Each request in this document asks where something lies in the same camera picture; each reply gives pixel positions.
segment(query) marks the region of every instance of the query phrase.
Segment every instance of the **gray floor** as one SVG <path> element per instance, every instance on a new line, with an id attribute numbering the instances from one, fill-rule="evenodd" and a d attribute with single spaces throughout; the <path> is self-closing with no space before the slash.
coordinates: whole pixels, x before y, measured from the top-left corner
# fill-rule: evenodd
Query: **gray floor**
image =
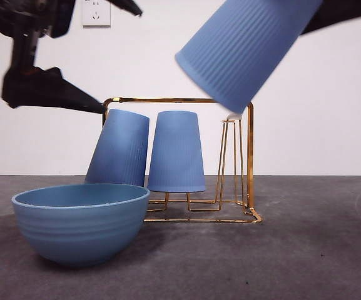
<path id="1" fill-rule="evenodd" d="M 257 176 L 260 224 L 144 224 L 111 261 L 68 269 L 28 246 L 10 198 L 82 180 L 0 176 L 0 299 L 361 299 L 361 177 Z"/>

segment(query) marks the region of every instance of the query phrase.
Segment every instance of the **blue cup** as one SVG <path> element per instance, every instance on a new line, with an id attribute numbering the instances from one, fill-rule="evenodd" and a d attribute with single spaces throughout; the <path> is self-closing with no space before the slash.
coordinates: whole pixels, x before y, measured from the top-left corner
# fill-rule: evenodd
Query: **blue cup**
<path id="1" fill-rule="evenodd" d="M 196 113 L 163 111 L 158 114 L 148 189 L 171 193 L 205 191 Z"/>
<path id="2" fill-rule="evenodd" d="M 110 109 L 85 183 L 144 186 L 149 125 L 146 116 Z"/>
<path id="3" fill-rule="evenodd" d="M 177 53 L 213 99 L 241 114 L 322 0 L 227 0 Z"/>

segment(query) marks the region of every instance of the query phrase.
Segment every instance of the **ribbed texture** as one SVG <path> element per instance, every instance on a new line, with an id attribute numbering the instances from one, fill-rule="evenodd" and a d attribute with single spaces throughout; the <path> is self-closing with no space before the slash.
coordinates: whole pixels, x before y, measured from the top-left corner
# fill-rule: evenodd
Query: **ribbed texture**
<path id="1" fill-rule="evenodd" d="M 202 89 L 241 114 L 322 0 L 227 0 L 176 55 Z"/>
<path id="2" fill-rule="evenodd" d="M 200 132 L 194 112 L 158 114 L 148 189 L 173 193 L 205 190 Z"/>
<path id="3" fill-rule="evenodd" d="M 38 205 L 13 206 L 22 235 L 40 255 L 68 266 L 88 266 L 109 259 L 135 238 L 149 195 L 143 187 L 119 184 L 57 186 L 14 196 L 19 203 Z M 90 205 L 65 207 L 70 200 Z"/>
<path id="4" fill-rule="evenodd" d="M 86 175 L 86 183 L 144 186 L 150 120 L 111 109 Z"/>

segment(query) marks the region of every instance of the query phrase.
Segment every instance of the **white wall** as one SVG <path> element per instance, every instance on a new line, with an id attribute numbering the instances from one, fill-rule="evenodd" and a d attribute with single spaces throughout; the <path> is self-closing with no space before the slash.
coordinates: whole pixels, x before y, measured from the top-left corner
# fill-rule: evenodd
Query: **white wall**
<path id="1" fill-rule="evenodd" d="M 36 64 L 100 101 L 110 96 L 206 97 L 173 56 L 222 0 L 138 0 L 141 19 L 112 9 L 110 29 L 83 29 L 78 1 L 69 34 L 44 37 Z M 0 90 L 11 40 L 0 35 Z M 361 19 L 301 37 L 255 105 L 255 174 L 361 175 Z M 220 146 L 217 104 L 119 104 L 151 117 L 190 109 L 199 114 L 205 172 Z M 8 108 L 0 100 L 0 174 L 85 174 L 101 129 L 96 114 Z"/>

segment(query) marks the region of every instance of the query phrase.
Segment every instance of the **electrical socket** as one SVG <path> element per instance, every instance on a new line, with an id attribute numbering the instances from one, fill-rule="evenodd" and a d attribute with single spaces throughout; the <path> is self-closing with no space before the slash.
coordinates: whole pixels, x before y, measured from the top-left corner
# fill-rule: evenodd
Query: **electrical socket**
<path id="1" fill-rule="evenodd" d="M 84 27 L 110 27 L 111 4 L 107 0 L 83 0 Z"/>

